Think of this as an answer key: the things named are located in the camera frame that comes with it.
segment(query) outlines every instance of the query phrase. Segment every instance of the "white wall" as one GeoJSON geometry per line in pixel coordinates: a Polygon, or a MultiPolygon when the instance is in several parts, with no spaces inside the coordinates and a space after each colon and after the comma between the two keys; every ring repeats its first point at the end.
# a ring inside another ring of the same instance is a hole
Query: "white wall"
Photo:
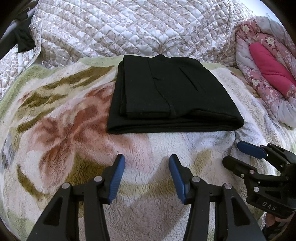
{"type": "Polygon", "coordinates": [[[240,1],[243,2],[249,9],[251,9],[256,16],[262,16],[262,17],[269,16],[272,20],[277,21],[278,23],[281,24],[281,22],[275,16],[275,14],[260,0],[240,0],[240,1]]]}

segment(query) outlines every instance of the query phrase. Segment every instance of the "pink floral comforter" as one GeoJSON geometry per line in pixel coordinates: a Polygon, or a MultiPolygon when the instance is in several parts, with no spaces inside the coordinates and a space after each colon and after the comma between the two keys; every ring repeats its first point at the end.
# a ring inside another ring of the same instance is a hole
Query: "pink floral comforter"
{"type": "Polygon", "coordinates": [[[296,87],[291,84],[282,95],[262,76],[249,51],[250,44],[260,42],[296,79],[296,47],[290,36],[279,23],[267,17],[253,17],[238,28],[236,37],[237,66],[247,82],[279,122],[296,127],[296,87]]]}

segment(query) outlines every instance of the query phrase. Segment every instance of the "silver rivet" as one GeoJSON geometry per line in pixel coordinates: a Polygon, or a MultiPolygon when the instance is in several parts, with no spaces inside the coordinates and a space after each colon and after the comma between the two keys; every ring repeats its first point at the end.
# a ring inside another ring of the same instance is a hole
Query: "silver rivet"
{"type": "Polygon", "coordinates": [[[69,186],[70,186],[70,183],[64,183],[62,185],[62,188],[67,189],[67,188],[69,188],[69,186]]]}
{"type": "Polygon", "coordinates": [[[224,184],[224,187],[225,187],[226,189],[231,189],[231,188],[232,188],[232,185],[231,185],[230,183],[225,183],[225,184],[224,184]]]}
{"type": "Polygon", "coordinates": [[[200,178],[199,178],[199,177],[193,177],[193,178],[192,178],[192,181],[193,181],[194,183],[199,183],[199,182],[200,182],[200,178]]]}
{"type": "Polygon", "coordinates": [[[103,178],[101,177],[101,176],[96,176],[95,178],[94,178],[94,181],[95,182],[101,182],[103,180],[103,178]]]}

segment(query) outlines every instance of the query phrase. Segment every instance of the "bright pink fabric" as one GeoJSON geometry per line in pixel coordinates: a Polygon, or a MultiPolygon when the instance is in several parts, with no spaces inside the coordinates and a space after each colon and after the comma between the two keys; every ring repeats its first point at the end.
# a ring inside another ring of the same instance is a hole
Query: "bright pink fabric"
{"type": "Polygon", "coordinates": [[[263,77],[282,95],[287,95],[292,84],[296,86],[290,72],[261,43],[250,44],[250,53],[263,77]]]}

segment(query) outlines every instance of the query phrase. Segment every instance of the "blue rubber fingertip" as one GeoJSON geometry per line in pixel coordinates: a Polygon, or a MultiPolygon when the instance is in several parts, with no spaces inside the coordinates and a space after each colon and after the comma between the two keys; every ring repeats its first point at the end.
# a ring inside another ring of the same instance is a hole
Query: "blue rubber fingertip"
{"type": "Polygon", "coordinates": [[[185,199],[186,199],[185,198],[185,184],[182,181],[180,172],[178,171],[177,165],[176,165],[173,157],[170,157],[170,159],[169,159],[169,168],[170,168],[170,173],[173,178],[173,182],[175,185],[175,189],[176,189],[178,198],[184,204],[185,199]]]}
{"type": "Polygon", "coordinates": [[[247,155],[253,156],[255,158],[258,158],[258,159],[266,158],[266,153],[265,153],[264,149],[262,149],[261,147],[252,145],[250,143],[240,141],[237,144],[237,148],[241,152],[243,152],[247,155]]]}
{"type": "Polygon", "coordinates": [[[117,169],[114,172],[113,178],[110,182],[110,189],[109,189],[109,196],[108,196],[108,200],[110,203],[112,202],[112,200],[116,198],[125,165],[126,165],[125,158],[122,155],[117,165],[117,169]]]}

